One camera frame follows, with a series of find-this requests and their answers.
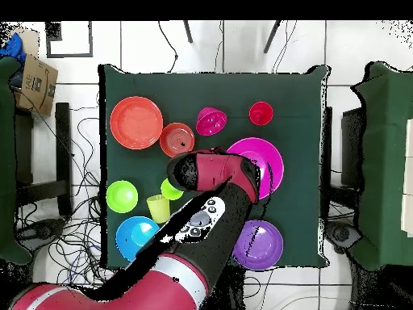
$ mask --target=yellow cup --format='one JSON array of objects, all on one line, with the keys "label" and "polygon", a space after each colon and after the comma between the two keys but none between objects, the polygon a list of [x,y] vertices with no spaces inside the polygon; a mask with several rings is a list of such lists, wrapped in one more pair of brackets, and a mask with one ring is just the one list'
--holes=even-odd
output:
[{"label": "yellow cup", "polygon": [[170,217],[169,200],[163,195],[154,195],[146,199],[152,219],[157,224],[163,224]]}]

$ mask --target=pink bowl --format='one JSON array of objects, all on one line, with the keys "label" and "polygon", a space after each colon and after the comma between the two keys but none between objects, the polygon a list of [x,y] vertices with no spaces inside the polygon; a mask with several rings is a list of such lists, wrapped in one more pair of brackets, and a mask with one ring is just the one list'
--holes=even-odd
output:
[{"label": "pink bowl", "polygon": [[223,130],[227,116],[222,111],[205,107],[198,114],[196,130],[201,136],[212,136]]}]

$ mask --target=cardboard box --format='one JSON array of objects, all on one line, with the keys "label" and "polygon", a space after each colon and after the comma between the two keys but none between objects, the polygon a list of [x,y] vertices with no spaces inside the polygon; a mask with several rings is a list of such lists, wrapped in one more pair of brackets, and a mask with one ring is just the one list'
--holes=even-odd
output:
[{"label": "cardboard box", "polygon": [[17,27],[9,33],[7,40],[9,40],[15,33],[19,34],[23,42],[23,51],[39,58],[39,32]]},{"label": "cardboard box", "polygon": [[35,107],[31,111],[37,110],[40,114],[50,115],[55,96],[57,70],[37,58],[39,34],[36,31],[18,28],[13,30],[10,36],[15,32],[22,39],[23,51],[26,53],[21,89],[23,94],[15,91],[16,106],[24,110]]},{"label": "cardboard box", "polygon": [[27,54],[21,89],[23,94],[15,92],[16,106],[22,109],[32,109],[34,107],[31,111],[50,115],[55,96],[56,81],[56,69]]}]

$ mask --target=chair leg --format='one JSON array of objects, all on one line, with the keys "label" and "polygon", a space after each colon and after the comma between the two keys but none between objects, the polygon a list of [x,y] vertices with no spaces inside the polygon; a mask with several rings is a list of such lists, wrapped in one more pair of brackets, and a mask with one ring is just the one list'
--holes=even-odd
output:
[{"label": "chair leg", "polygon": [[269,34],[268,40],[267,40],[267,44],[265,45],[264,48],[264,53],[267,53],[269,50],[269,47],[271,46],[271,43],[273,42],[273,38],[275,36],[275,32],[277,32],[278,27],[281,24],[281,20],[276,20],[275,24],[273,26],[273,29],[271,30],[271,33]]},{"label": "chair leg", "polygon": [[184,20],[186,36],[188,37],[188,42],[192,43],[192,35],[190,34],[190,25],[188,24],[188,20]]}]

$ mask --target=orange plate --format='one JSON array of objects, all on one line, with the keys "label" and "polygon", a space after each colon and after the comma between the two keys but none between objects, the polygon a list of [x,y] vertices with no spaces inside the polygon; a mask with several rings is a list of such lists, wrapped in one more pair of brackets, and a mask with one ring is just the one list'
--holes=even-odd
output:
[{"label": "orange plate", "polygon": [[175,157],[179,153],[192,151],[195,136],[192,130],[181,123],[169,124],[164,128],[159,139],[161,149],[168,156]]},{"label": "orange plate", "polygon": [[131,96],[115,106],[110,124],[113,137],[125,148],[146,149],[161,136],[164,121],[155,103]]}]

